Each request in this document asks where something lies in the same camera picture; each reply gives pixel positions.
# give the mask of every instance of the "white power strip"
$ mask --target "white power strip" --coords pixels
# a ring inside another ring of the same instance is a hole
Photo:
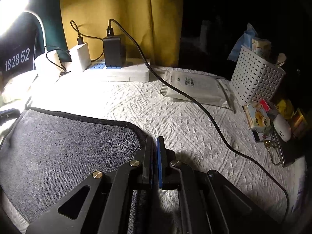
[[[142,59],[127,59],[122,68],[107,68],[105,60],[94,62],[82,72],[83,77],[97,81],[148,82],[149,69]]]

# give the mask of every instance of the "black fabric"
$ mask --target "black fabric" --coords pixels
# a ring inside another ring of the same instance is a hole
[[[111,172],[133,159],[145,140],[132,123],[30,108],[3,140],[0,185],[32,222],[94,170]]]

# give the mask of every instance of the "power outlet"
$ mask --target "power outlet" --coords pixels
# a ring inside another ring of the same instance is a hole
[[[93,65],[92,67],[90,67],[90,69],[102,69],[105,67],[105,63],[98,63],[96,65]]]

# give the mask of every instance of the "printed numbers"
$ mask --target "printed numbers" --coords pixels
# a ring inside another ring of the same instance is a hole
[[[24,55],[25,50],[21,52],[21,63],[25,61],[25,55]]]
[[[28,61],[29,60],[29,52],[30,52],[30,49],[29,48],[27,48],[26,49],[26,53],[27,53],[27,56],[26,56],[26,59],[25,59],[25,61]]]
[[[19,54],[16,54],[16,61],[15,61],[15,65],[17,66],[19,64]]]
[[[26,50],[23,50],[21,52],[21,59],[20,59],[19,54],[16,54],[12,57],[12,60],[11,59],[7,60],[5,62],[5,71],[8,71],[11,68],[14,68],[15,66],[19,65],[20,61],[21,63],[23,63],[24,61],[28,61],[29,53],[30,53],[30,48],[27,48]]]

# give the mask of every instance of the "black power adapter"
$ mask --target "black power adapter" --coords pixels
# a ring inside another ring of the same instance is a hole
[[[126,62],[126,45],[123,34],[114,35],[113,28],[107,28],[107,37],[103,39],[105,65],[109,68],[121,68]]]

